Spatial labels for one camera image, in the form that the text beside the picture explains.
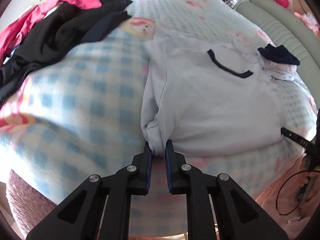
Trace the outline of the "light grey navy-trimmed t-shirt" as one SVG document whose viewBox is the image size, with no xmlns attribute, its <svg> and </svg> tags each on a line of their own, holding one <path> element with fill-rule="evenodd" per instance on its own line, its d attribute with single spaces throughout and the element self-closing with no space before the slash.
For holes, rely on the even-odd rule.
<svg viewBox="0 0 320 240">
<path fill-rule="evenodd" d="M 168 141 L 186 156 L 243 153 L 281 141 L 275 84 L 258 57 L 158 25 L 150 56 L 141 128 L 154 155 Z"/>
</svg>

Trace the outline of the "grey padded headboard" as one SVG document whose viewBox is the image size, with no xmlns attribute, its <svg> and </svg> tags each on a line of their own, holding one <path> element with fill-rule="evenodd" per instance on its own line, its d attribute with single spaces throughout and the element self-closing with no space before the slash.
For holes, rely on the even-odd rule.
<svg viewBox="0 0 320 240">
<path fill-rule="evenodd" d="M 234 9 L 299 59 L 298 74 L 319 105 L 319 38 L 313 31 L 272 0 L 240 0 Z"/>
</svg>

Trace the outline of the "white folded clothes stack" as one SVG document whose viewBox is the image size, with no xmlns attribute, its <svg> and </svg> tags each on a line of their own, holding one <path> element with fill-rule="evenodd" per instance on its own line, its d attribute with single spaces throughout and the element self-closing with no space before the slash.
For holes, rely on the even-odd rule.
<svg viewBox="0 0 320 240">
<path fill-rule="evenodd" d="M 277 63 L 265 58 L 260 59 L 263 72 L 270 78 L 282 81 L 293 81 L 297 65 Z"/>
</svg>

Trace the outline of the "pink garment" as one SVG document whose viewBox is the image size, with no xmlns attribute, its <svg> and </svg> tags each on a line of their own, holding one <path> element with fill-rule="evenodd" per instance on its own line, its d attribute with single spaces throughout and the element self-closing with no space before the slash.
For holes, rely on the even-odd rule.
<svg viewBox="0 0 320 240">
<path fill-rule="evenodd" d="M 97 9 L 102 6 L 100 0 L 48 0 L 31 7 L 20 18 L 1 31 L 1 63 L 4 62 L 14 47 L 23 41 L 32 27 L 62 2 L 74 5 L 82 10 Z"/>
</svg>

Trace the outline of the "navy folded garment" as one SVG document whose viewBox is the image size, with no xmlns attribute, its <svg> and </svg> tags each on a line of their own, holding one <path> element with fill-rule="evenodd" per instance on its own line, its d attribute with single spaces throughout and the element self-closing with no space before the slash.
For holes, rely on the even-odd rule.
<svg viewBox="0 0 320 240">
<path fill-rule="evenodd" d="M 267 60 L 280 64 L 299 66 L 300 61 L 291 54 L 283 45 L 273 46 L 268 44 L 266 47 L 258 48 L 259 53 Z"/>
</svg>

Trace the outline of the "black garment pile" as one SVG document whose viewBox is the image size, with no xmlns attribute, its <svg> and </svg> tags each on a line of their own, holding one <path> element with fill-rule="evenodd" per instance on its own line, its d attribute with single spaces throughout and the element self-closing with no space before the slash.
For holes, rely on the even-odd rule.
<svg viewBox="0 0 320 240">
<path fill-rule="evenodd" d="M 98 42 L 131 16 L 132 0 L 99 0 L 97 9 L 82 10 L 64 2 L 26 35 L 7 63 L 1 66 L 1 105 L 33 71 L 58 63 L 75 46 Z"/>
</svg>

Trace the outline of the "pink bunny plush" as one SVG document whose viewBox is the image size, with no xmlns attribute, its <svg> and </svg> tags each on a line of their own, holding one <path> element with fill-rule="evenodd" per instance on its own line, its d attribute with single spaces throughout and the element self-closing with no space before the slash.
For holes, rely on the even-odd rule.
<svg viewBox="0 0 320 240">
<path fill-rule="evenodd" d="M 319 26 L 317 20 L 314 18 L 313 14 L 311 12 L 307 12 L 306 14 L 299 14 L 297 12 L 294 12 L 294 15 L 299 18 L 301 21 L 304 22 L 304 24 L 313 31 L 315 35 L 319 33 Z"/>
</svg>

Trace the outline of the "red round plush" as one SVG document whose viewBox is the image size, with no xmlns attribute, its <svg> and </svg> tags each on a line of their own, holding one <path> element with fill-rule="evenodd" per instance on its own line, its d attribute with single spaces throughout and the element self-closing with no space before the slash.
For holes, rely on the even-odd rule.
<svg viewBox="0 0 320 240">
<path fill-rule="evenodd" d="M 290 5 L 289 0 L 274 0 L 274 1 L 284 8 L 288 8 Z"/>
</svg>

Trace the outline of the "blue checkered cartoon blanket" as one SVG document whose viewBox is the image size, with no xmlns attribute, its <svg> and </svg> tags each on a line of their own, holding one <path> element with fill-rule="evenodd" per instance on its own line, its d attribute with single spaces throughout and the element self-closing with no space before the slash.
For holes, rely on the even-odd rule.
<svg viewBox="0 0 320 240">
<path fill-rule="evenodd" d="M 133 0 L 129 13 L 132 22 L 158 22 L 249 58 L 274 44 L 222 0 Z M 89 175 L 128 165 L 144 146 L 140 110 L 150 62 L 144 41 L 134 30 L 116 29 L 30 74 L 1 109 L 1 181 L 14 171 L 59 204 Z M 283 125 L 314 136 L 318 105 L 298 69 L 293 81 L 272 82 Z"/>
</svg>

